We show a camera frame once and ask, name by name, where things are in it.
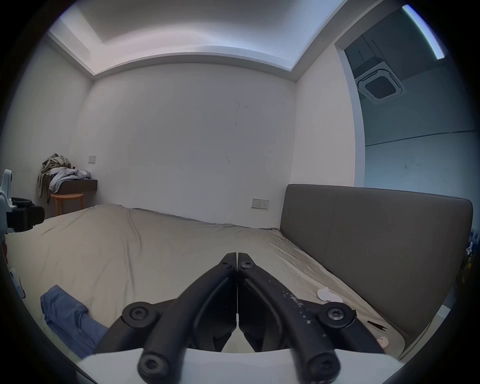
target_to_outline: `screw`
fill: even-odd
[[[327,315],[332,320],[342,320],[345,317],[345,313],[340,308],[329,309]]]
[[[139,367],[147,376],[164,377],[168,373],[168,363],[163,357],[147,354],[140,358]]]
[[[338,374],[339,366],[328,354],[317,355],[308,362],[308,370],[313,383],[325,383]]]
[[[253,267],[253,263],[249,262],[249,261],[244,261],[242,264],[240,264],[240,266],[243,268],[243,269],[248,269],[248,268],[252,268]]]
[[[144,307],[136,307],[130,311],[130,317],[134,320],[144,320],[148,316],[148,311]]]

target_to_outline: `power outlet plate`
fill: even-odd
[[[268,209],[269,200],[252,199],[252,208]]]
[[[260,199],[252,199],[252,208],[260,208],[261,201]]]

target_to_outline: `headboard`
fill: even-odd
[[[472,224],[469,200],[290,184],[280,230],[405,338],[425,329],[452,287]]]

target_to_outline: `gray cloth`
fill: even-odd
[[[51,174],[55,174],[50,182],[49,189],[53,193],[57,193],[61,184],[68,180],[82,180],[90,178],[90,172],[82,169],[70,169],[62,167],[60,169],[55,168],[51,170]]]
[[[88,309],[58,285],[40,297],[45,322],[79,358],[92,355],[108,328],[87,315]]]
[[[43,189],[47,190],[47,203],[50,202],[50,193],[49,190],[46,188],[47,185],[47,178],[50,176],[50,171],[53,168],[58,168],[58,167],[67,167],[71,168],[72,165],[70,164],[70,161],[63,157],[59,156],[58,154],[54,153],[52,156],[50,156],[47,160],[45,160],[42,163],[42,170],[40,171],[37,179],[36,179],[36,187],[38,189],[38,196],[42,197],[43,194]]]

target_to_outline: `beige bed sheet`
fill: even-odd
[[[405,346],[403,337],[365,300],[276,229],[209,224],[106,204],[53,217],[30,231],[7,235],[6,241],[9,266],[26,293],[25,305],[73,361],[78,358],[48,328],[41,311],[40,296],[53,285],[109,327],[131,302],[176,298],[228,252],[248,253],[300,299],[323,303],[317,290],[328,287],[357,311],[375,337],[388,338],[386,353],[398,358]],[[224,351],[252,350],[237,328]]]

